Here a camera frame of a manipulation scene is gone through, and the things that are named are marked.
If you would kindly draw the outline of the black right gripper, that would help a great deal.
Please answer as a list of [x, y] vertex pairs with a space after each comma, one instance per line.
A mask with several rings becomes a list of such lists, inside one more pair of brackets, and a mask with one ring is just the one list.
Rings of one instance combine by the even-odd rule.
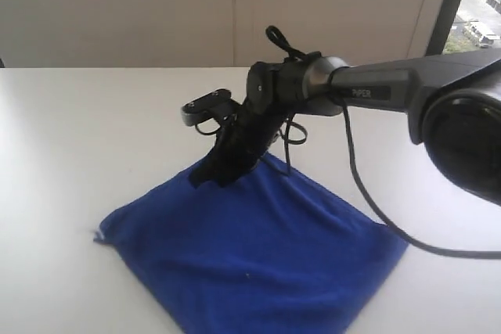
[[251, 66], [246, 81], [246, 97], [238, 110], [226, 119], [207, 158], [189, 173], [189, 182], [198, 188], [212, 181], [226, 187], [251, 172], [261, 162], [277, 139], [283, 140], [286, 168], [290, 174], [291, 145], [306, 142], [306, 128], [294, 122], [304, 100], [294, 92], [305, 67], [293, 63], [257, 62]]

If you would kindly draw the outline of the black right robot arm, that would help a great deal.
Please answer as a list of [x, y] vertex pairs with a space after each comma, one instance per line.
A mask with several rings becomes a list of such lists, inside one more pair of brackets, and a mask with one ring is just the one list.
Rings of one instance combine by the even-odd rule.
[[333, 117], [346, 106], [404, 113], [409, 137], [454, 185], [500, 201], [500, 52], [485, 49], [349, 66], [310, 55], [258, 62], [236, 102], [218, 89], [182, 107], [187, 126], [216, 120], [210, 152], [189, 180], [226, 186], [250, 172], [295, 114]]

